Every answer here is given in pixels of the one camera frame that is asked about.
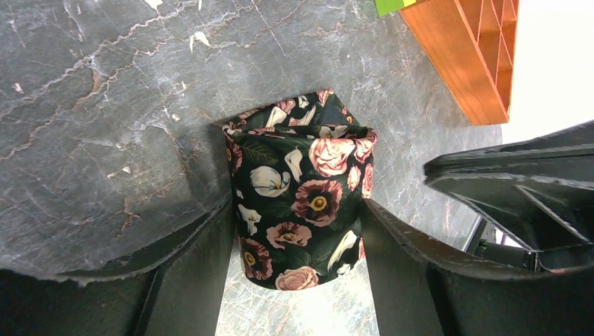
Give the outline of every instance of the green object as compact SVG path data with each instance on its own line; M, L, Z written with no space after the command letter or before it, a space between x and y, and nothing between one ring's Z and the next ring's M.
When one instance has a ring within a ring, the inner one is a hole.
M415 2L417 0L375 0L375 5L378 7L378 14L381 16L410 6Z

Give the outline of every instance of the orange wooden box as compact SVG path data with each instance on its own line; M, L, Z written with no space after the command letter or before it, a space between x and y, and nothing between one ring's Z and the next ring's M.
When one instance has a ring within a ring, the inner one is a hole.
M518 0L426 0L400 15L473 125L509 121Z

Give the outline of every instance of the yellow flower center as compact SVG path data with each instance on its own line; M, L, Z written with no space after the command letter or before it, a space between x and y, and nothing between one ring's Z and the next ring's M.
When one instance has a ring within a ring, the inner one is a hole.
M250 266L254 266L254 264L256 263L256 259L250 252L246 252L244 254L244 258L245 258L245 261L247 262L247 264Z
M295 240L295 237L296 237L296 236L295 236L295 234L294 234L294 233L292 233L292 232L287 232L287 233L283 234L283 235L282 235L282 237L283 237L285 240L288 240L288 241L292 242L293 240Z
M322 196L318 196L318 197L314 198L314 200L311 203L311 207L315 211L324 210L326 208L326 205L328 205L328 201L326 201L326 199Z

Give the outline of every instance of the white wall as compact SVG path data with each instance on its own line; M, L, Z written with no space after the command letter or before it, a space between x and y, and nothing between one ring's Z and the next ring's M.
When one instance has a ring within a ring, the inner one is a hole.
M520 0L504 143L594 119L594 0Z

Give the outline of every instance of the floral print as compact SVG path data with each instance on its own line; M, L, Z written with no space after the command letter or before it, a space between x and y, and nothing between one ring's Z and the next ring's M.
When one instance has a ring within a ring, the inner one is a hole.
M281 291L297 291L317 286L319 279L316 275L315 269L309 266L299 267L299 269L287 269L281 273L275 285Z
M345 120L348 125L320 125ZM371 196L377 133L332 89L260 106L223 126L242 269L296 291L332 281L364 256L358 211Z
M311 180L299 186L291 209L316 226L329 225L338 212L343 187L337 181Z
M253 239L240 238L243 267L248 278L266 280L272 276L272 258L264 247Z
M309 238L312 237L312 231L307 226L292 222L284 222L270 227L266 233L266 238L272 247L283 250L286 244L305 246L308 244Z

